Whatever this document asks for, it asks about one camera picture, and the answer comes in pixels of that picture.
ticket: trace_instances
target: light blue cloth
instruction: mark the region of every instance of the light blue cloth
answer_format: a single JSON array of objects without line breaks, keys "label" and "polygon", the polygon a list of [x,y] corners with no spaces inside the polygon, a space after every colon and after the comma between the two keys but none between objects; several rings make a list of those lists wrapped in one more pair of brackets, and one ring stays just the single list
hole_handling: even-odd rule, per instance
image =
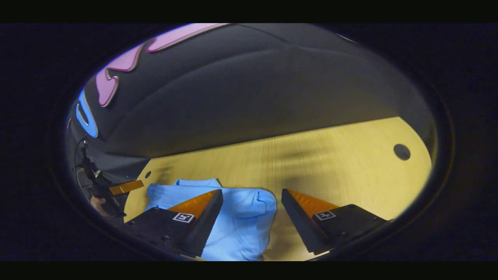
[{"label": "light blue cloth", "polygon": [[177,180],[174,185],[151,184],[146,211],[168,209],[185,200],[221,188],[223,205],[201,258],[206,261],[260,261],[269,241],[276,199],[263,189],[223,188],[216,179]]}]

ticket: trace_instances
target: wooden table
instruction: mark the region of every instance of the wooden table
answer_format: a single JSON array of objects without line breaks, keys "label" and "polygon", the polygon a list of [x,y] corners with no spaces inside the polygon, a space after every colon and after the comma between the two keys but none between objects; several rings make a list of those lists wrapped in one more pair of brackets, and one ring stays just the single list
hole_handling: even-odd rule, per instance
[{"label": "wooden table", "polygon": [[[410,159],[394,154],[398,143],[409,148]],[[264,260],[303,261],[315,256],[280,202],[283,188],[392,219],[419,194],[430,170],[424,143],[399,117],[331,127],[154,158],[138,177],[145,187],[129,194],[124,221],[144,211],[150,183],[218,178],[224,187],[263,188],[278,204]]]}]

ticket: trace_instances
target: pink lettering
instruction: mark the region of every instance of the pink lettering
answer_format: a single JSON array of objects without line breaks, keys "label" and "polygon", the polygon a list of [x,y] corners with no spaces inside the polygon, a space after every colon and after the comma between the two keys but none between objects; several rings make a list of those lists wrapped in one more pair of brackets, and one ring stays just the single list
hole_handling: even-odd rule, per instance
[{"label": "pink lettering", "polygon": [[157,36],[147,48],[147,52],[156,52],[181,42],[202,32],[227,25],[229,23],[193,23]]},{"label": "pink lettering", "polygon": [[118,89],[118,77],[110,77],[108,70],[111,69],[122,72],[133,70],[138,61],[138,55],[140,54],[142,47],[143,44],[127,51],[97,73],[95,80],[97,83],[97,90],[99,91],[100,106],[107,106]]}]

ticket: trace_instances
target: person's hand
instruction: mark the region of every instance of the person's hand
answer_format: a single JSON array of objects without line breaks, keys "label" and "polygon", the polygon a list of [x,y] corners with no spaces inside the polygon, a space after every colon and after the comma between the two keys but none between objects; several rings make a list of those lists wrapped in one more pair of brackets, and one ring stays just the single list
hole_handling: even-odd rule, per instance
[{"label": "person's hand", "polygon": [[95,210],[97,210],[97,212],[99,212],[104,217],[109,217],[109,214],[104,211],[104,209],[102,209],[102,204],[104,204],[105,202],[105,198],[92,196],[92,198],[90,199],[90,204],[93,206],[93,208],[95,208]]}]

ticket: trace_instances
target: wrinkled fabric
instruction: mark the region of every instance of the wrinkled fabric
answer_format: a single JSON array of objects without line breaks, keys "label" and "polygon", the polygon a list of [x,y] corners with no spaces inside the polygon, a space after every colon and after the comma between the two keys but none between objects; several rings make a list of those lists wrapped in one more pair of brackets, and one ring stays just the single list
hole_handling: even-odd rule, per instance
[{"label": "wrinkled fabric", "polygon": [[174,185],[151,184],[146,211],[168,209],[206,192],[221,189],[223,205],[201,258],[207,261],[260,261],[269,241],[276,199],[263,189],[223,188],[217,179],[177,180]]}]

